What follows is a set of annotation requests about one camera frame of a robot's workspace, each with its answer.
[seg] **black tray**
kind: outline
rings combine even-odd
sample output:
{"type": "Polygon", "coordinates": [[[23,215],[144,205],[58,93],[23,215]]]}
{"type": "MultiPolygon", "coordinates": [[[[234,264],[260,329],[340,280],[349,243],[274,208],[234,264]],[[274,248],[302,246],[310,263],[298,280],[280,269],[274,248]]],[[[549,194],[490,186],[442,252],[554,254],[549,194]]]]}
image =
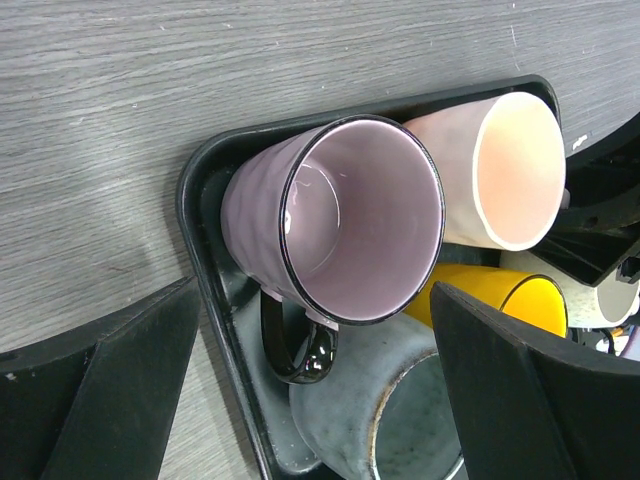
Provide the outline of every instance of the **black tray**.
{"type": "MultiPolygon", "coordinates": [[[[402,123],[443,108],[513,91],[542,98],[560,120],[558,102],[549,83],[539,76],[528,75],[232,130],[205,142],[185,166],[177,189],[178,221],[264,478],[340,477],[323,465],[299,436],[289,410],[288,387],[271,373],[264,357],[258,284],[238,269],[224,246],[220,230],[220,205],[231,176],[242,163],[265,148],[345,116],[369,113],[402,123]]],[[[498,255],[497,251],[444,245],[439,258],[497,265],[498,255]]],[[[301,308],[285,302],[292,352],[306,333],[293,329],[306,325],[307,322],[292,322],[300,316],[304,316],[301,308]]]]}

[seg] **gray wooden table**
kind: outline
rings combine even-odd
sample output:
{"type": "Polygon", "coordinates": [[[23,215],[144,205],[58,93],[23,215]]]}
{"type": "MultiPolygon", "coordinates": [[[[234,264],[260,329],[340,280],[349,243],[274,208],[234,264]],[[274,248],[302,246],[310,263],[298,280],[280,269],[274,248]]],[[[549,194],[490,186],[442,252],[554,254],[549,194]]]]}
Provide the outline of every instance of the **gray wooden table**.
{"type": "MultiPolygon", "coordinates": [[[[640,110],[640,2],[513,1],[1,2],[0,351],[190,273],[174,188],[215,133],[525,73],[568,153],[640,110]]],[[[201,325],[161,477],[256,477],[201,325]]]]}

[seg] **ceramic mug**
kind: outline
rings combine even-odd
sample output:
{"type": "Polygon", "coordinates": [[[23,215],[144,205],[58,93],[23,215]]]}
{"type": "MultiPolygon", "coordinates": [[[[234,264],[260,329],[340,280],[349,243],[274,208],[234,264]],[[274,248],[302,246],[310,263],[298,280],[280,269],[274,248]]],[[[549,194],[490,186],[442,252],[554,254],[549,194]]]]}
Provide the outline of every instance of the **ceramic mug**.
{"type": "Polygon", "coordinates": [[[545,275],[479,265],[436,265],[405,313],[433,327],[431,289],[436,282],[459,288],[496,310],[560,337],[568,331],[567,308],[558,285],[545,275]]]}
{"type": "Polygon", "coordinates": [[[433,331],[400,313],[340,342],[331,375],[289,387],[311,450],[349,480],[453,478],[463,460],[433,331]]]}
{"type": "Polygon", "coordinates": [[[425,284],[440,250],[444,205],[424,146],[399,124],[344,118],[245,163],[225,192],[221,223],[236,263],[261,287],[263,345],[289,383],[322,379],[338,325],[380,322],[425,284]],[[306,355],[286,349],[283,298],[306,309],[306,355]]]}
{"type": "Polygon", "coordinates": [[[542,240],[562,201],[566,162],[560,126],[540,98],[508,93],[405,126],[438,168],[445,242],[518,251],[542,240]]]}
{"type": "Polygon", "coordinates": [[[614,270],[600,285],[583,285],[569,275],[529,252],[503,252],[500,265],[521,272],[547,275],[560,285],[569,313],[569,326],[576,328],[616,327],[636,307],[640,283],[628,284],[616,279],[614,270]]]}

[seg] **black mug handle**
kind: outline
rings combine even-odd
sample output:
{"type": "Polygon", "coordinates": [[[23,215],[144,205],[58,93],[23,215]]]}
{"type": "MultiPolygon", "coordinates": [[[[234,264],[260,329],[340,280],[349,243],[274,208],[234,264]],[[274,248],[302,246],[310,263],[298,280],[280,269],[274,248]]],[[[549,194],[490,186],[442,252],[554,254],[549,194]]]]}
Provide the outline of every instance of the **black mug handle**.
{"type": "Polygon", "coordinates": [[[338,346],[338,332],[313,320],[307,338],[307,350],[295,365],[284,336],[282,302],[260,290],[260,321],[262,344],[267,360],[276,376],[286,383],[316,383],[327,376],[338,346]]]}

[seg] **gray mug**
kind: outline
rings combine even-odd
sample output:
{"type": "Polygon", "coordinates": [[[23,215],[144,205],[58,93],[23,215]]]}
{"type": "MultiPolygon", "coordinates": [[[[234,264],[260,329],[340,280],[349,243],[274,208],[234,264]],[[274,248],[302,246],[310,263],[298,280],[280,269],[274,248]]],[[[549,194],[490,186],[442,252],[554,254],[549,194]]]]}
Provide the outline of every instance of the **gray mug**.
{"type": "Polygon", "coordinates": [[[289,387],[300,435],[347,480],[445,480],[463,459],[433,331],[400,313],[345,327],[331,375],[289,387]]]}
{"type": "Polygon", "coordinates": [[[424,286],[443,235],[438,174],[424,146],[382,117],[347,117],[243,164],[224,195],[229,253],[261,287],[262,338],[283,381],[329,372],[338,325],[381,322],[424,286]],[[285,346],[282,299],[305,308],[306,354],[285,346]]]}

